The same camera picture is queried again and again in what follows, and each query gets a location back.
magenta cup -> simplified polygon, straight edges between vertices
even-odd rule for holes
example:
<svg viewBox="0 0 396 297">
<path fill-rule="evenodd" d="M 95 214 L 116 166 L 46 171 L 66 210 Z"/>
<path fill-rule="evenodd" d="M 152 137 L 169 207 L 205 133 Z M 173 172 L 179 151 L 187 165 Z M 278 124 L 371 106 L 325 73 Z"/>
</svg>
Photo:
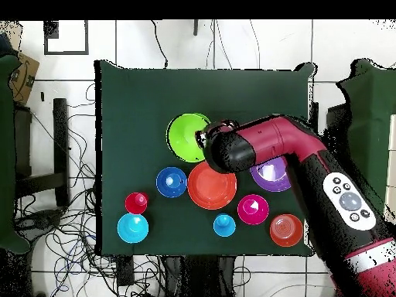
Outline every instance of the magenta cup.
<svg viewBox="0 0 396 297">
<path fill-rule="evenodd" d="M 253 166 L 251 176 L 262 189 L 270 192 L 280 192 L 290 188 L 286 174 L 286 160 L 283 156 Z"/>
<path fill-rule="evenodd" d="M 246 224 L 260 224 L 269 213 L 267 201 L 259 195 L 246 195 L 238 204 L 238 215 Z"/>
</svg>

red cup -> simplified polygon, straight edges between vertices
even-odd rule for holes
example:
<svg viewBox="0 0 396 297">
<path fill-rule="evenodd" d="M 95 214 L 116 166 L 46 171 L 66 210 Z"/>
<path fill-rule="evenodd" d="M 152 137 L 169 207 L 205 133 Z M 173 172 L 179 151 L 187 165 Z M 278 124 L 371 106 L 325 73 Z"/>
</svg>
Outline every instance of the red cup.
<svg viewBox="0 0 396 297">
<path fill-rule="evenodd" d="M 131 193 L 125 198 L 125 209 L 132 214 L 142 214 L 148 201 L 147 193 Z"/>
<path fill-rule="evenodd" d="M 281 214 L 271 222 L 269 233 L 277 245 L 291 247 L 296 245 L 302 238 L 302 223 L 294 215 Z"/>
</svg>

blue cup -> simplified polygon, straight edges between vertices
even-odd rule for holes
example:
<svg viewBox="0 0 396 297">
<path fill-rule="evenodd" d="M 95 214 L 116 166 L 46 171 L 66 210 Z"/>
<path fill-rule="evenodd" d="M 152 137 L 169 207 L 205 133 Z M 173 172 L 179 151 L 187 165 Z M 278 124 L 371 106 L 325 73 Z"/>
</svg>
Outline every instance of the blue cup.
<svg viewBox="0 0 396 297">
<path fill-rule="evenodd" d="M 187 188 L 187 177 L 177 167 L 165 167 L 155 181 L 158 191 L 165 197 L 175 198 L 181 196 Z"/>
<path fill-rule="evenodd" d="M 235 231 L 235 221 L 229 215 L 222 213 L 216 216 L 213 222 L 213 229 L 221 237 L 229 237 Z"/>
<path fill-rule="evenodd" d="M 146 238 L 149 233 L 149 224 L 142 215 L 128 213 L 118 221 L 117 232 L 126 243 L 136 244 Z"/>
</svg>

dark green table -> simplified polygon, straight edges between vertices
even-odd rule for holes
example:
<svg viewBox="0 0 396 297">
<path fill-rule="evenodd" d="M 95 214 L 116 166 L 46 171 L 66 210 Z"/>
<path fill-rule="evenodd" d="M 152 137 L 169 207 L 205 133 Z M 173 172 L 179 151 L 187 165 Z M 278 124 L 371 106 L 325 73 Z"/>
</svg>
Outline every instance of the dark green table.
<svg viewBox="0 0 396 297">
<path fill-rule="evenodd" d="M 271 70 L 126 70 L 106 61 L 95 62 L 97 90 L 97 173 L 101 179 L 101 215 L 97 219 L 97 248 L 102 254 L 293 254 L 311 255 L 301 240 L 296 246 L 277 246 L 269 236 L 271 220 L 302 211 L 289 189 L 269 193 L 251 174 L 237 174 L 237 194 L 220 210 L 198 207 L 185 192 L 175 199 L 161 196 L 155 178 L 166 166 L 180 167 L 188 176 L 196 164 L 177 159 L 166 144 L 166 127 L 178 114 L 201 113 L 211 121 L 225 118 L 243 124 L 268 114 L 306 118 L 308 79 L 315 67 L 308 63 L 295 71 Z M 126 213 L 125 197 L 146 192 L 149 224 L 146 239 L 127 244 L 117 234 L 117 222 Z M 237 203 L 248 193 L 262 195 L 269 204 L 267 220 L 257 226 L 237 216 Z M 213 220 L 228 213 L 237 229 L 218 237 Z"/>
</svg>

red bowl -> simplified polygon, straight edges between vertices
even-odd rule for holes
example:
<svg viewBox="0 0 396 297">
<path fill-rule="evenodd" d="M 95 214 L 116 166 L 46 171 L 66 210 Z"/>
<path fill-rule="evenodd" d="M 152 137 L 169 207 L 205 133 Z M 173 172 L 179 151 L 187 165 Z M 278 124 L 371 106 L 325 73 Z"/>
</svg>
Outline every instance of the red bowl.
<svg viewBox="0 0 396 297">
<path fill-rule="evenodd" d="M 218 210 L 234 198 L 237 177 L 233 173 L 218 173 L 206 162 L 201 162 L 189 174 L 187 189 L 196 205 L 206 210 Z"/>
<path fill-rule="evenodd" d="M 291 247 L 301 240 L 303 228 L 298 217 L 291 214 L 281 214 L 271 222 L 269 232 L 277 245 Z"/>
</svg>

